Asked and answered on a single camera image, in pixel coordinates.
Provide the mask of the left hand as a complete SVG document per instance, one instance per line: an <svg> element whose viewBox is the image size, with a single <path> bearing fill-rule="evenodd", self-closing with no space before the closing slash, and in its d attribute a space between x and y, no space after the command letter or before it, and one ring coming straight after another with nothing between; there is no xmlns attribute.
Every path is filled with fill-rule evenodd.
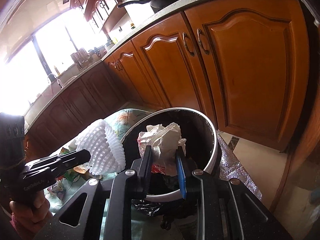
<svg viewBox="0 0 320 240"><path fill-rule="evenodd" d="M10 208L12 210L10 222L21 239L33 239L53 217L49 210L50 203L45 197L44 191L39 191L35 195L34 203L31 207L20 202L11 201Z"/></svg>

